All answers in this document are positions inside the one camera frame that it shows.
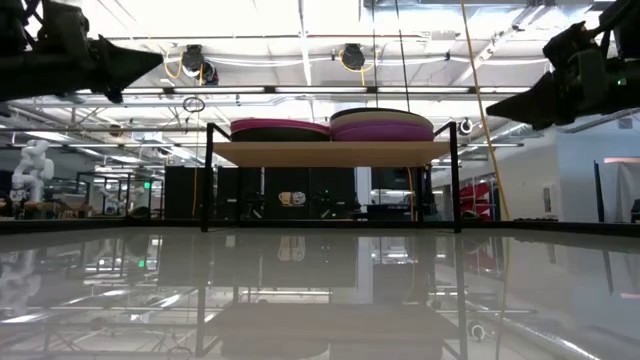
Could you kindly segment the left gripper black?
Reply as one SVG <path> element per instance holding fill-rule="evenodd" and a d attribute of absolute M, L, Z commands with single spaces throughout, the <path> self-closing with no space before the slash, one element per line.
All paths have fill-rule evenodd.
<path fill-rule="evenodd" d="M 78 6 L 3 0 L 1 99 L 71 91 L 73 76 L 96 67 L 91 91 L 120 104 L 127 87 L 163 62 L 161 54 L 118 47 L 102 36 L 91 41 L 91 55 L 88 30 Z"/>

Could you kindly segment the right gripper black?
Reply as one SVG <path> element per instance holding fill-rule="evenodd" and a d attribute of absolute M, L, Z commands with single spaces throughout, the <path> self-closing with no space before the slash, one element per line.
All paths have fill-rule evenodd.
<path fill-rule="evenodd" d="M 576 23 L 551 38 L 543 54 L 553 71 L 529 90 L 487 107 L 486 114 L 543 130 L 569 125 L 581 116 L 637 108 L 639 62 L 610 58 L 610 32 L 598 43 L 599 32 Z"/>

